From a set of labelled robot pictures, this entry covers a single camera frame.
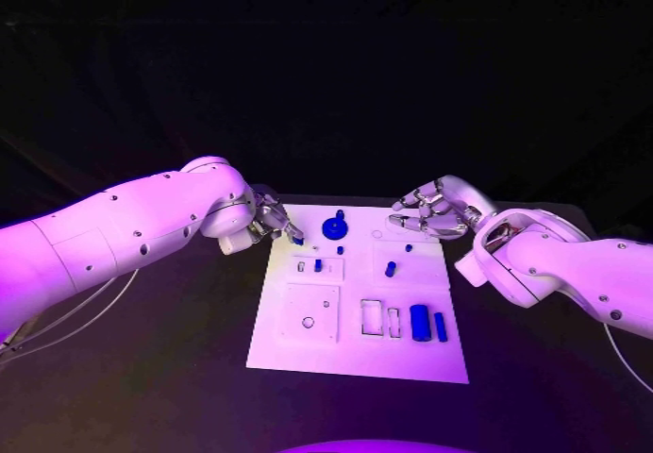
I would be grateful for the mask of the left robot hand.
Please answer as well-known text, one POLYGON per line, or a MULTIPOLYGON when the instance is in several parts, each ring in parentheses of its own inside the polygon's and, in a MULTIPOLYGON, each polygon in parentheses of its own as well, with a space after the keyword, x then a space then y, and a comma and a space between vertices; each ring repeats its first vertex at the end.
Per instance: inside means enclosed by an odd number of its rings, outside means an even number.
POLYGON ((293 224, 280 200, 270 193, 254 191, 254 219, 249 230, 254 243, 266 237, 274 240, 286 236, 292 244, 305 244, 303 232, 293 224))

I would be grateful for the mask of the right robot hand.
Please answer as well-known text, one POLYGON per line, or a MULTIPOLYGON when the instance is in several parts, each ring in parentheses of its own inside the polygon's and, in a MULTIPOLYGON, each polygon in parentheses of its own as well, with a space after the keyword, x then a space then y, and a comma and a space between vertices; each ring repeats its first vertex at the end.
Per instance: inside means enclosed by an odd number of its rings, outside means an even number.
POLYGON ((420 186, 393 205, 388 222, 439 240, 478 232, 498 215, 489 196, 459 176, 446 175, 420 186))

